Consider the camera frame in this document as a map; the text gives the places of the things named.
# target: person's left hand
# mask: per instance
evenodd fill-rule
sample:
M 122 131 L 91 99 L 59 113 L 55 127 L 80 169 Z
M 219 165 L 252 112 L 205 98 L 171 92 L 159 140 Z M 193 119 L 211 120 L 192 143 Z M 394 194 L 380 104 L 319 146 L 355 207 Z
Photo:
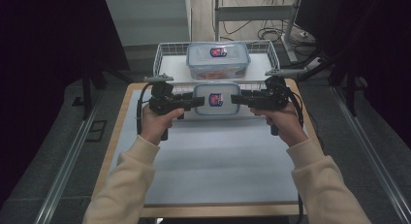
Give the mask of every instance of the person's left hand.
M 181 116 L 184 109 L 176 109 L 165 115 L 153 112 L 148 105 L 142 108 L 142 133 L 140 136 L 152 144 L 159 144 L 164 131 L 173 126 L 173 119 Z

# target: dark background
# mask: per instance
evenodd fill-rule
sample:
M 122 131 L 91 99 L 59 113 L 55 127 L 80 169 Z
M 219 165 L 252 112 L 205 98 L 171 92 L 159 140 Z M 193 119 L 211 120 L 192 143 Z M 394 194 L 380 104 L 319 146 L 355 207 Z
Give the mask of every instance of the dark background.
M 352 36 L 366 2 L 302 0 L 298 24 L 332 56 Z M 408 145 L 410 13 L 409 0 L 380 2 L 344 58 L 355 61 L 368 83 L 365 97 Z M 105 0 L 1 0 L 0 50 L 3 204 L 57 117 L 65 87 L 85 67 L 102 70 L 93 62 L 118 70 L 128 64 Z

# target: forearm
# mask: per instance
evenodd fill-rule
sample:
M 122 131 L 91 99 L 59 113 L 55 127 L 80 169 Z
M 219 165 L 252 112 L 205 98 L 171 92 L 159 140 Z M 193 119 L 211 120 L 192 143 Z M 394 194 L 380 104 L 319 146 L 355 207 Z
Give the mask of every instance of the forearm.
M 137 223 L 154 178 L 152 163 L 158 149 L 137 137 L 133 146 L 120 154 L 117 167 L 88 206 L 83 223 Z
M 294 182 L 310 223 L 370 223 L 338 167 L 311 141 L 290 147 Z

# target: gray floor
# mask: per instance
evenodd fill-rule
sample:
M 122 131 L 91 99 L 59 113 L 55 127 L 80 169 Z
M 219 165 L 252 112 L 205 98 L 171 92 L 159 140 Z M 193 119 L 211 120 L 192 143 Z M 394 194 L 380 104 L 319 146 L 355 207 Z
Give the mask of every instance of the gray floor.
M 275 45 L 282 65 L 288 64 L 284 49 Z M 155 48 L 126 48 L 131 67 L 125 75 L 136 81 L 151 76 Z M 328 86 L 329 71 L 300 82 L 300 93 L 317 135 L 322 140 L 326 154 L 332 156 L 341 169 L 347 186 L 353 191 L 374 224 L 402 223 L 381 182 L 374 173 L 363 148 L 344 116 L 334 93 Z M 94 121 L 106 121 L 102 139 L 99 134 L 89 133 L 79 158 L 64 188 L 61 199 L 50 223 L 80 223 L 94 184 L 100 171 L 111 132 L 127 88 L 118 78 L 105 74 L 107 89 Z M 68 86 L 65 103 L 47 135 L 39 153 L 16 186 L 0 212 L 0 223 L 33 223 L 58 169 L 81 126 L 82 107 L 73 107 L 76 97 L 82 96 L 81 83 Z M 411 151 L 393 129 L 369 105 L 361 91 L 356 94 L 358 121 L 371 140 L 390 175 L 407 201 L 411 201 Z

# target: container lid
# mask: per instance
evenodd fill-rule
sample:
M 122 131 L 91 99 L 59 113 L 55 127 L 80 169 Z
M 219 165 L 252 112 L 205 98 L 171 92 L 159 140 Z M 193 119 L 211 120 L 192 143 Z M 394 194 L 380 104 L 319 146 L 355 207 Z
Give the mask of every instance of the container lid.
M 205 97 L 205 105 L 195 108 L 199 115 L 237 114 L 239 105 L 233 104 L 231 95 L 239 95 L 239 85 L 234 82 L 204 82 L 194 87 L 195 97 Z
M 250 64 L 244 43 L 195 43 L 187 48 L 187 66 Z

